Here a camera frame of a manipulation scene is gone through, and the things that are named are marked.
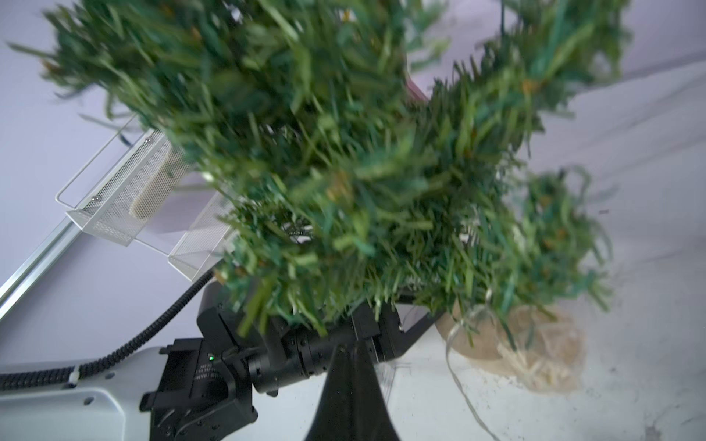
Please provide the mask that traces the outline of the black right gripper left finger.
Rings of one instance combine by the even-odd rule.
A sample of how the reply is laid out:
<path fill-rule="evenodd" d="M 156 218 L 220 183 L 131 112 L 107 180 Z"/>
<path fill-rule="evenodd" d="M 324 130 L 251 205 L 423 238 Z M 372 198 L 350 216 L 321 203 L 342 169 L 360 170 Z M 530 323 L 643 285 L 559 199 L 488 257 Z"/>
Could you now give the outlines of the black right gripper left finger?
<path fill-rule="evenodd" d="M 338 347 L 306 441 L 351 440 L 353 345 Z"/>

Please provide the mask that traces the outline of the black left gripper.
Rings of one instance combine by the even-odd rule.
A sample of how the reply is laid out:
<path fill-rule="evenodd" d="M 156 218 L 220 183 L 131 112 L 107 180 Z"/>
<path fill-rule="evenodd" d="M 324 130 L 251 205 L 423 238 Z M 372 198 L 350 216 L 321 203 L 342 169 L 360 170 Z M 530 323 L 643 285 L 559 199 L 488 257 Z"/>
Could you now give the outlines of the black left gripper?
<path fill-rule="evenodd" d="M 324 334 L 268 317 L 263 332 L 253 325 L 243 336 L 246 314 L 235 310 L 225 288 L 213 282 L 203 292 L 197 325 L 227 385 L 249 384 L 259 393 L 272 394 L 327 372 L 341 345 L 364 343 L 374 363 L 402 358 L 439 318 L 440 312 L 408 308 L 400 319 L 389 304 L 379 314 L 364 304 L 329 325 Z"/>

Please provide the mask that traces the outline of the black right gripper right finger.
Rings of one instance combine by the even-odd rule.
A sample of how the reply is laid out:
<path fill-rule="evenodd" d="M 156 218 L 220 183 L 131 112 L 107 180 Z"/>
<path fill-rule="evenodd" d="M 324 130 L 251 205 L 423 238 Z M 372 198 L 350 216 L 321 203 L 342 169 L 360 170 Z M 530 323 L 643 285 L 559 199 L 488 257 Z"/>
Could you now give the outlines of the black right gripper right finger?
<path fill-rule="evenodd" d="M 380 383 L 367 347 L 356 343 L 351 354 L 351 439 L 397 441 Z"/>

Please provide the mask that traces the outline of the rattan ball string lights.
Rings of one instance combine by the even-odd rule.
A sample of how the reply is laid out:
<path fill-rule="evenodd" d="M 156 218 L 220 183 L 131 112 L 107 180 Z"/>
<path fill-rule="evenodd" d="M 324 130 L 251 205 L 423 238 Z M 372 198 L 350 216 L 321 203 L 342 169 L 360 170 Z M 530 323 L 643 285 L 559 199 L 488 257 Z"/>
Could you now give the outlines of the rattan ball string lights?
<path fill-rule="evenodd" d="M 500 437 L 483 419 L 485 388 L 507 385 L 535 395 L 567 395 L 580 386 L 584 339 L 559 308 L 520 306 L 501 317 L 487 305 L 465 312 L 455 305 L 437 330 L 450 376 L 491 440 Z"/>

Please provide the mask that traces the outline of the small green christmas tree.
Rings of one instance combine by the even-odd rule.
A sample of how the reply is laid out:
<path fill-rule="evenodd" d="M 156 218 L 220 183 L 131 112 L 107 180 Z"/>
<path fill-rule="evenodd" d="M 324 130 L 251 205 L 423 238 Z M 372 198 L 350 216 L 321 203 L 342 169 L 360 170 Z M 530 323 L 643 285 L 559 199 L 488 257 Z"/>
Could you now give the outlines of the small green christmas tree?
<path fill-rule="evenodd" d="M 535 174 L 520 149 L 577 88 L 620 68 L 625 1 L 505 1 L 479 57 L 431 96 L 408 78 L 447 42 L 424 1 L 75 1 L 43 12 L 43 76 L 98 87 L 162 132 L 229 202 L 213 270 L 244 316 L 329 336 L 411 294 L 481 307 L 505 333 L 522 307 L 604 305 L 610 243 L 586 211 L 590 175 Z"/>

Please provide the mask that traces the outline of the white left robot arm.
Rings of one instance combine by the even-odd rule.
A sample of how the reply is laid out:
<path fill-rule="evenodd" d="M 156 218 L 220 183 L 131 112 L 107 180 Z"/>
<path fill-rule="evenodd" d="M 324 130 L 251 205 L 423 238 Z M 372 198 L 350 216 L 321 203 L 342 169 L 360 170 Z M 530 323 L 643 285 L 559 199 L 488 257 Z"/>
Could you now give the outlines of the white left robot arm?
<path fill-rule="evenodd" d="M 222 440 L 257 421 L 255 393 L 325 376 L 310 440 L 395 440 L 375 366 L 404 356 L 434 325 L 404 328 L 393 304 L 361 305 L 324 336 L 278 318 L 240 334 L 213 272 L 104 358 L 4 373 L 5 440 Z"/>

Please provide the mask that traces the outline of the dark glass vase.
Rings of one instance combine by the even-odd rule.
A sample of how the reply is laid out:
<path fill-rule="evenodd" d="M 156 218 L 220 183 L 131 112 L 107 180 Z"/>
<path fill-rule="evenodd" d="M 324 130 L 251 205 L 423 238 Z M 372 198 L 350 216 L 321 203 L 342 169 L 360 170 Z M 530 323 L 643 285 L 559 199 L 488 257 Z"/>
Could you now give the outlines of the dark glass vase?
<path fill-rule="evenodd" d="M 406 79 L 406 89 L 410 99 L 415 103 L 427 102 L 427 95 L 421 88 L 412 80 L 411 77 Z"/>

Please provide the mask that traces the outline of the cream glove in shelf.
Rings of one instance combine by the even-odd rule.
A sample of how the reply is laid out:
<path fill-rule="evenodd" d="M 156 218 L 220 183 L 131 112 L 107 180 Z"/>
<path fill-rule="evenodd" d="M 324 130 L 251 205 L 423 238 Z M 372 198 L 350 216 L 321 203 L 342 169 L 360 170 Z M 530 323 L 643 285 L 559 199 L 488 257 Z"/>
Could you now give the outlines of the cream glove in shelf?
<path fill-rule="evenodd" d="M 172 148 L 132 202 L 130 215 L 138 220 L 152 218 L 188 172 L 182 155 Z"/>

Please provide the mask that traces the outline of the white two-tier mesh shelf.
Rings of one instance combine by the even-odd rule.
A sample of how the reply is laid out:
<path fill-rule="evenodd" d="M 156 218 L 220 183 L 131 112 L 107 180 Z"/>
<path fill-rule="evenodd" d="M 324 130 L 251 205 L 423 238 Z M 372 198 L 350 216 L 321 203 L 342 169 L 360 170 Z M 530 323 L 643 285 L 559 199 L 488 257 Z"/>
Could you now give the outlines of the white two-tier mesh shelf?
<path fill-rule="evenodd" d="M 160 130 L 134 115 L 98 121 L 112 137 L 54 199 L 83 233 L 128 247 L 141 244 L 194 281 L 224 256 L 230 206 Z"/>

